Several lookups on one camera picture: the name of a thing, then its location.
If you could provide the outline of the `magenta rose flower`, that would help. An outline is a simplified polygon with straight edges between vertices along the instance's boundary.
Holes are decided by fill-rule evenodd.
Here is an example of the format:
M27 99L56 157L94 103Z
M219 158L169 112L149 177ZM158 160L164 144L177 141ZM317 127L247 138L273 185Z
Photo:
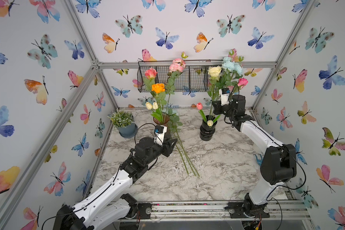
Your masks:
M240 78L237 85L241 89L247 84L248 84L248 80L246 78Z

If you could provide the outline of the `blue plant pot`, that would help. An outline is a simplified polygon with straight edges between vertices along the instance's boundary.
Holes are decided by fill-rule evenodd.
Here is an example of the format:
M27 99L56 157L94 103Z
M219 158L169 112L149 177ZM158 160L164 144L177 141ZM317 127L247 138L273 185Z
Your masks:
M138 131L138 127L135 123L132 123L126 127L117 127L120 136L130 139L132 137L135 137Z

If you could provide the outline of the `light blue flower bunch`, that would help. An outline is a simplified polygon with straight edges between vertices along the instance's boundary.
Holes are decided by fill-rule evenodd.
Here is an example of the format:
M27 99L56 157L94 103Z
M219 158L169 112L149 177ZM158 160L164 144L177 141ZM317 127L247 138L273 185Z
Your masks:
M236 72L239 76L243 74L243 68L240 63L232 60L231 57L224 57L222 60L222 68L230 72Z

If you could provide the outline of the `pink rose flower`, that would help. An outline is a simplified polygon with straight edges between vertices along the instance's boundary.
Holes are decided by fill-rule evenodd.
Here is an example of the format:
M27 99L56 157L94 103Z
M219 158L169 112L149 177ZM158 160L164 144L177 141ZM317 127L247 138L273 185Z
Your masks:
M156 76L157 76L157 71L154 68L150 68L150 69L145 71L145 77L149 80L155 79Z

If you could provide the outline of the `yellow rose flower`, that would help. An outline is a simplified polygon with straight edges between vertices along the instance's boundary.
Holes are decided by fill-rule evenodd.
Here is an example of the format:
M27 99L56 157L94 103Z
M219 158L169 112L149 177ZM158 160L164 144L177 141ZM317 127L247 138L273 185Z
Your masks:
M219 79L221 75L221 66L209 67L208 74L211 79Z

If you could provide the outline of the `orange flower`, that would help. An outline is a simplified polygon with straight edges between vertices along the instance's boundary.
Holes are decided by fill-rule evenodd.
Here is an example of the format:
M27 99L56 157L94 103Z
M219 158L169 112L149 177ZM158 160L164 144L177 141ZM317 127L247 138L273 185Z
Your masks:
M165 92L165 85L163 83L156 83L151 86L151 90L156 94Z

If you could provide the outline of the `pink peony flower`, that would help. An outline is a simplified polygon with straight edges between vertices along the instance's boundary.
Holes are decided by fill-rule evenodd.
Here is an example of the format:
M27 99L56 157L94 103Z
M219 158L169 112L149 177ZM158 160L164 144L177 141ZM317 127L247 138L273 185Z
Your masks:
M172 61L172 64L169 67L169 72L183 72L186 68L186 63L182 58L176 58Z

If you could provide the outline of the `red tulip flower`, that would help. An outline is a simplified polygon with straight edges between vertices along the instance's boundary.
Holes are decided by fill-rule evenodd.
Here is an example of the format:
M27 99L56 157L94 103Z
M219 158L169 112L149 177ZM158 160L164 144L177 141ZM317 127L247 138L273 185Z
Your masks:
M197 103L196 107L197 107L198 110L202 110L203 109L202 103Z

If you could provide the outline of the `cream tulip bud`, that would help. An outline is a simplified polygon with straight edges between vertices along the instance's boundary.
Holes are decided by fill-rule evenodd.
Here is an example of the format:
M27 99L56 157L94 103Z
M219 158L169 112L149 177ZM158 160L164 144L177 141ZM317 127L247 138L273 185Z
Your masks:
M209 120L209 121L207 122L207 125L208 125L209 127L213 127L213 125L214 125L213 120Z

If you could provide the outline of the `white tulip buds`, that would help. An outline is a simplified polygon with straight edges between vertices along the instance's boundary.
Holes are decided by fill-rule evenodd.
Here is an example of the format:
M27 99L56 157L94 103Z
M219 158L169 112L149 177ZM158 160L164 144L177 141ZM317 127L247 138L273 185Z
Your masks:
M153 102L153 103L146 102L145 106L148 110L157 110L159 108L159 105L157 102Z

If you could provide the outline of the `black ribbed vase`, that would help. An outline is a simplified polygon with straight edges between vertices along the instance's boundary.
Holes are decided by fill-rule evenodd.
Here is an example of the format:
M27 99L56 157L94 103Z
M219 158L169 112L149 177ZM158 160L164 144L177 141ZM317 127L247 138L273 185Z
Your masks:
M207 122L202 120L202 124L200 126L200 134L199 134L200 138L203 141L210 141L216 131L216 125L217 125L217 121L214 122L212 126L209 126Z

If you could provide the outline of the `green artificial bush plant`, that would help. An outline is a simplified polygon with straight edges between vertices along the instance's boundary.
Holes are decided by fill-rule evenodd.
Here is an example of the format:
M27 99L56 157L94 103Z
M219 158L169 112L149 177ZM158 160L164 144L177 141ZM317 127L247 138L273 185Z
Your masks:
M134 117L132 113L126 112L124 110L115 111L107 115L107 117L111 120L111 122L117 128L127 127L134 122Z

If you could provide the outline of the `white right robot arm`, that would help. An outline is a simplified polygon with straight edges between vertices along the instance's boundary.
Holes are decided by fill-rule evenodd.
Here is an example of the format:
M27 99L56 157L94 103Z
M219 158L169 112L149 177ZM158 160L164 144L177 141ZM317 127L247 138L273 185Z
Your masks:
M248 217L264 212L270 197L278 187L297 174L296 149L292 144L284 144L274 139L245 112L245 97L234 95L222 102L214 101L215 115L224 115L232 127L249 137L264 154L260 166L261 177L255 188L246 194L243 211Z

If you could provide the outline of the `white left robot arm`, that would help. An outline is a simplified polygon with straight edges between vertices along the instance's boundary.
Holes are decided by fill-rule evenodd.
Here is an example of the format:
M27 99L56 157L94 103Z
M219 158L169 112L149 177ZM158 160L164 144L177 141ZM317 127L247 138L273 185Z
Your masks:
M103 186L74 206L62 206L55 216L55 230L102 230L122 218L138 214L138 202L125 190L139 180L158 160L169 157L177 139L142 138L128 158Z

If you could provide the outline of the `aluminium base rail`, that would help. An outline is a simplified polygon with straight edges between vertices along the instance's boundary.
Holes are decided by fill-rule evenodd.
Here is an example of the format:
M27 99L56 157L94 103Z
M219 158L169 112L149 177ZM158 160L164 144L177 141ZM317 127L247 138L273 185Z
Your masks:
M135 208L124 200L112 202L98 213L83 214L72 208L78 217L97 221L194 221L194 220L310 220L302 201L270 201L259 214L246 215L242 202L235 201L145 201Z

